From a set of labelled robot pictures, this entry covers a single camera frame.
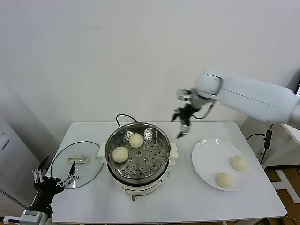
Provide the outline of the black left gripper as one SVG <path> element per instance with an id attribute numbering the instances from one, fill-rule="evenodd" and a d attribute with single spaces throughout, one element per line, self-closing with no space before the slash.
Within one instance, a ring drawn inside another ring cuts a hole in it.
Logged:
<path id="1" fill-rule="evenodd" d="M 33 207 L 50 207 L 53 198 L 56 194 L 63 192 L 64 188 L 73 182 L 76 177 L 75 172 L 75 161 L 68 172 L 68 176 L 61 180 L 59 178 L 43 177 L 42 170 L 45 168 L 45 164 L 48 160 L 47 156 L 38 166 L 37 169 L 32 170 L 34 178 L 34 188 L 37 190 L 37 194 L 31 204 Z"/>

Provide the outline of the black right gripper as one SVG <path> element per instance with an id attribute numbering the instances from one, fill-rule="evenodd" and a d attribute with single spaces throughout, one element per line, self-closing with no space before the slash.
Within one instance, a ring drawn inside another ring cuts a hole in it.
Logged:
<path id="1" fill-rule="evenodd" d="M 178 117 L 181 121 L 180 131 L 177 135 L 177 139 L 187 136 L 189 134 L 190 126 L 190 117 L 194 114 L 195 109 L 190 104 L 185 104 L 183 107 L 179 107 L 174 110 L 174 114 L 172 116 L 172 121 L 175 121 Z"/>

